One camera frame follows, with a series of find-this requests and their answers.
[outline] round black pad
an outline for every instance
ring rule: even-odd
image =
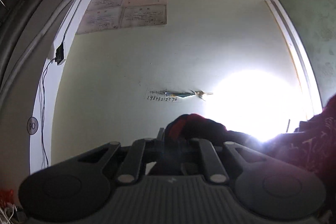
[[[19,188],[23,208],[34,218],[68,222],[101,208],[110,194],[110,182],[91,164],[56,165],[29,176]]]
[[[325,199],[322,182],[311,173],[278,162],[256,162],[237,178],[238,200],[260,215],[295,220],[316,212]]]

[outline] power cable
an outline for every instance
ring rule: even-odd
[[[43,107],[42,107],[42,120],[41,120],[41,144],[42,144],[42,150],[43,150],[43,155],[47,161],[47,167],[49,167],[49,161],[48,161],[48,156],[47,153],[45,152],[45,147],[44,147],[44,139],[43,139],[43,128],[44,128],[44,111],[45,111],[45,87],[44,87],[44,79],[48,73],[48,67],[56,59],[53,58],[50,60],[50,62],[47,64],[46,68],[44,69],[42,73],[42,90],[43,90]]]

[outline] metal bolt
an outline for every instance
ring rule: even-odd
[[[224,183],[226,181],[226,176],[222,174],[214,174],[210,176],[210,180],[214,183]]]
[[[118,181],[121,183],[131,183],[135,180],[135,178],[132,175],[125,174],[125,175],[120,175],[118,177]]]

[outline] bright light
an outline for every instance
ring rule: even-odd
[[[208,96],[206,117],[228,130],[244,132],[261,141],[291,132],[305,119],[302,95],[282,79],[256,70],[241,71],[224,79]]]

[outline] cord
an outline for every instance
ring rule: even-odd
[[[49,167],[49,161],[47,157],[47,153],[45,152],[45,147],[44,147],[44,140],[43,140],[43,128],[44,128],[44,111],[45,111],[45,87],[44,87],[44,79],[48,73],[48,67],[56,59],[53,58],[50,60],[50,62],[47,64],[46,68],[44,69],[42,73],[42,90],[43,90],[43,107],[42,107],[42,120],[41,120],[41,144],[42,144],[42,150],[43,150],[43,155],[45,156],[45,159],[47,161],[47,167]]]
[[[76,12],[77,12],[77,10],[78,10],[78,7],[80,6],[81,2],[82,2],[82,0],[79,1],[78,5],[77,5],[77,7],[76,7],[76,9],[75,9],[75,11],[74,11],[74,13],[73,13],[73,15],[72,15],[70,21],[69,21],[69,24],[68,24],[68,26],[67,26],[67,28],[66,28],[66,30],[65,30],[65,32],[64,32],[64,35],[63,35],[62,43],[63,43],[64,40],[65,40],[65,37],[66,37],[67,32],[68,32],[68,30],[69,30],[69,27],[70,27],[70,25],[71,25],[71,23],[72,23],[72,20],[73,20],[75,14],[76,14]],[[52,60],[50,60],[50,62],[47,64],[46,68],[44,69],[44,71],[43,71],[43,73],[42,73],[42,90],[43,90],[43,102],[42,102],[42,105],[43,105],[43,107],[42,107],[42,114],[41,114],[41,144],[42,144],[42,158],[43,158],[43,160],[42,160],[42,166],[44,165],[44,167],[45,167],[45,160],[46,160],[46,163],[47,163],[47,167],[49,167],[49,160],[48,160],[48,157],[47,157],[47,154],[46,154],[46,151],[45,151],[45,146],[44,146],[44,136],[43,136],[44,116],[45,116],[45,115],[44,115],[44,113],[45,113],[45,87],[44,87],[44,80],[45,80],[45,77],[46,77],[47,72],[48,72],[48,66],[49,66],[49,65],[51,64],[51,62],[54,61],[55,59],[56,59],[56,57],[53,58]]]
[[[7,220],[7,223],[6,223],[6,224],[9,224],[9,222],[11,221],[11,218],[12,218],[12,217],[13,217],[13,215],[14,215],[14,209],[15,209],[15,211],[17,211],[17,208],[16,208],[16,206],[13,204],[13,213],[12,213],[11,217],[10,217],[10,218],[8,218],[8,220]]]
[[[40,32],[34,37],[34,39],[29,43],[26,47],[25,51],[21,54],[20,58],[16,61],[13,69],[11,70],[5,84],[3,85],[2,90],[0,91],[0,110],[3,106],[4,100],[11,88],[16,76],[20,72],[26,60],[29,58],[35,47],[39,44],[44,34],[48,31],[50,26],[53,24],[57,16],[61,13],[61,11],[71,2],[72,0],[62,0],[62,2],[58,5],[55,11],[47,20],[46,24],[40,30]]]
[[[1,207],[0,207],[0,212],[1,212],[1,214],[4,216],[5,220],[8,221],[8,217],[7,217],[6,213],[2,210]]]

